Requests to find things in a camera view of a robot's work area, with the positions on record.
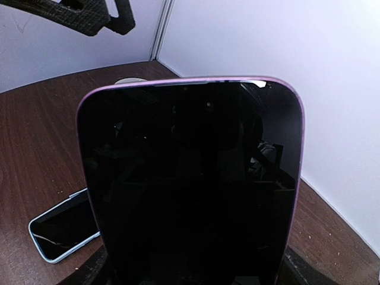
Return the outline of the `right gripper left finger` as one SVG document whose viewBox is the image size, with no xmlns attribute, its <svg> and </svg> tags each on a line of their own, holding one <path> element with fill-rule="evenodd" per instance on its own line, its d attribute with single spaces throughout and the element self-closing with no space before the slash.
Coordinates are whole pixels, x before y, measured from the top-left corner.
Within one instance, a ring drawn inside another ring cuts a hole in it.
<svg viewBox="0 0 380 285">
<path fill-rule="evenodd" d="M 107 251 L 101 246 L 79 269 L 59 282 L 59 285 L 111 284 L 112 265 Z"/>
</svg>

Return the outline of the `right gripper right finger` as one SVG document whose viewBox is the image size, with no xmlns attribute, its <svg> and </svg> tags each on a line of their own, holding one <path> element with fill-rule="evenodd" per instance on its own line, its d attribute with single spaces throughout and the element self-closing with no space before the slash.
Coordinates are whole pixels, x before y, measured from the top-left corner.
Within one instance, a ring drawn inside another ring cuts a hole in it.
<svg viewBox="0 0 380 285">
<path fill-rule="evenodd" d="M 338 285 L 338 283 L 314 269 L 290 247 L 286 249 L 281 265 L 280 284 Z"/>
</svg>

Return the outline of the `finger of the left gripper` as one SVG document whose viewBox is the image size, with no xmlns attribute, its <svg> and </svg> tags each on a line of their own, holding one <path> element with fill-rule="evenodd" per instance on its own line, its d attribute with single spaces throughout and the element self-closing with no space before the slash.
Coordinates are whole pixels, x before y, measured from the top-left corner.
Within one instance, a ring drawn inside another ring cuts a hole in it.
<svg viewBox="0 0 380 285">
<path fill-rule="evenodd" d="M 3 0 L 1 5 L 53 21 L 86 36 L 95 36 L 103 27 L 126 35 L 135 27 L 129 1 L 115 0 L 117 17 L 109 14 L 106 1 Z"/>
</svg>

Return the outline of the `purple phone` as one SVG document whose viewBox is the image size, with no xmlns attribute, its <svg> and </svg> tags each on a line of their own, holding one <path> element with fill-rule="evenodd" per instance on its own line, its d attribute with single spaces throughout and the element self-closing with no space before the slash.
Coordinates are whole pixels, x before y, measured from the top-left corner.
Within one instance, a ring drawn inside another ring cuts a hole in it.
<svg viewBox="0 0 380 285">
<path fill-rule="evenodd" d="M 275 284 L 295 211 L 303 107 L 267 77 L 97 88 L 77 110 L 113 284 Z"/>
</svg>

